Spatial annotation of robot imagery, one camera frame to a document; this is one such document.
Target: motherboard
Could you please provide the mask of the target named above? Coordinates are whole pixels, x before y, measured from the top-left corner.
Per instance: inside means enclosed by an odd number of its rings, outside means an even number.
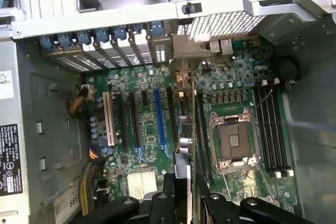
[[[107,160],[110,199],[143,200],[162,190],[164,174],[174,172],[175,155],[184,152],[181,133],[195,129],[196,160],[188,161],[211,191],[237,204],[260,197],[297,211],[281,88],[269,65],[272,46],[237,40],[232,47],[232,55],[192,71],[194,92],[173,81],[169,63],[87,74],[91,144]]]

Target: capacitor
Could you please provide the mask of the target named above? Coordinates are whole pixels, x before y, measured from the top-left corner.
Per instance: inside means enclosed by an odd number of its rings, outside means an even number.
[[[97,120],[97,117],[95,117],[95,116],[90,117],[90,122],[95,122],[96,120]]]
[[[256,65],[255,66],[255,70],[257,70],[257,71],[261,71],[262,69],[263,69],[262,65]]]
[[[111,148],[108,148],[108,149],[107,149],[107,155],[109,155],[109,156],[112,155],[112,149],[111,149]]]

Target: green circuit board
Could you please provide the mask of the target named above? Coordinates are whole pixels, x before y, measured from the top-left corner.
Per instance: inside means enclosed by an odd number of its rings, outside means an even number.
[[[215,111],[219,116],[233,115],[241,113],[244,108],[249,108],[251,113],[255,113],[255,100],[253,87],[256,82],[265,76],[272,74],[265,62],[272,55],[272,47],[265,44],[254,47],[252,41],[234,41],[233,57],[221,57],[212,59],[209,64],[211,71],[202,68],[193,73],[197,92],[203,94],[204,112],[207,124],[209,123],[210,113]],[[92,84],[96,90],[95,97],[99,98],[103,92],[113,92],[122,94],[126,111],[127,122],[127,143],[128,149],[125,150],[120,143],[112,148],[112,155],[107,156],[106,179],[111,187],[111,199],[128,195],[127,175],[141,171],[152,170],[155,172],[157,189],[163,186],[163,175],[173,172],[172,153],[177,148],[177,143],[173,142],[171,120],[178,122],[181,115],[181,108],[178,98],[176,83],[171,79],[169,64],[125,68],[110,70],[108,72],[90,73],[86,76],[86,82]],[[174,94],[174,112],[176,117],[171,119],[167,101],[166,87],[171,87]],[[167,139],[167,149],[170,155],[162,150],[159,142],[159,129],[154,103],[154,88],[160,88],[162,109],[164,116],[165,135]],[[140,91],[145,90],[148,94],[148,106],[143,106]],[[138,125],[140,129],[142,156],[135,148],[135,137],[132,131],[132,119],[130,112],[129,92],[135,92],[138,110]],[[239,94],[240,100],[235,102],[230,98],[231,95]],[[279,110],[281,114],[282,130],[285,139],[286,153],[289,164],[291,165],[290,142],[285,121],[285,113],[282,105],[281,93],[277,93],[279,98]],[[113,104],[114,123],[116,131],[120,132],[120,104]],[[102,113],[102,108],[96,102],[89,102],[90,116],[98,116]],[[104,121],[100,122],[101,131]],[[259,133],[253,133],[249,128],[249,136],[252,148],[257,148]],[[228,195],[227,187],[223,176],[213,167],[214,182],[210,185],[211,191],[216,191]],[[297,204],[295,179],[294,177],[282,177],[280,179],[270,177],[264,170],[261,159],[260,170],[240,170],[234,174],[226,174],[229,194],[232,201],[239,202],[241,199],[255,196],[266,198],[270,194],[281,202],[282,207],[294,212]]]

